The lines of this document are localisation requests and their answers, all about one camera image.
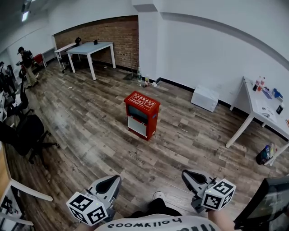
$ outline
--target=white t-shirt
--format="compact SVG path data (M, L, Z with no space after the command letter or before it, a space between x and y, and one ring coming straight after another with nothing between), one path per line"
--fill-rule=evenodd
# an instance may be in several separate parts
M124 218L106 223L95 231L220 231L210 220L203 217L179 216L172 217L154 214L141 218Z

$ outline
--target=ceiling light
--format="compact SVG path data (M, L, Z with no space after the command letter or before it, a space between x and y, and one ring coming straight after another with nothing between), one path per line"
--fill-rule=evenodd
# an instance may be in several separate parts
M22 22L24 22L24 21L27 19L28 13L29 13L29 11L27 11L27 12L25 12L25 13L23 14L23 16L22 16Z

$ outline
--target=brick wall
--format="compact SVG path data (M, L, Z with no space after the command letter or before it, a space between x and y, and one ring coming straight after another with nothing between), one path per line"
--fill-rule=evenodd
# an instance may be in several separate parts
M139 66L139 25L138 16L108 18L82 24L54 35L57 48L74 42L80 37L83 43L113 42L116 65L137 69ZM93 53L92 59L112 63L110 49L105 48Z

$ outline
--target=paper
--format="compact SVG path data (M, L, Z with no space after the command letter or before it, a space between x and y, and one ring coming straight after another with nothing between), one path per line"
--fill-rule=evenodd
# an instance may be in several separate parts
M258 106L259 114L261 114L261 115L269 118L273 122L277 123L277 119L276 119L274 110L272 110L272 108L270 108L267 105L266 101L264 101L264 100L256 100L256 104Z

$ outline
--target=red cabinet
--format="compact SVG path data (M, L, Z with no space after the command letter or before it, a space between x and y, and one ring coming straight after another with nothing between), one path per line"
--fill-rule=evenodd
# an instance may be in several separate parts
M134 91L124 99L128 128L146 140L155 133L160 103Z

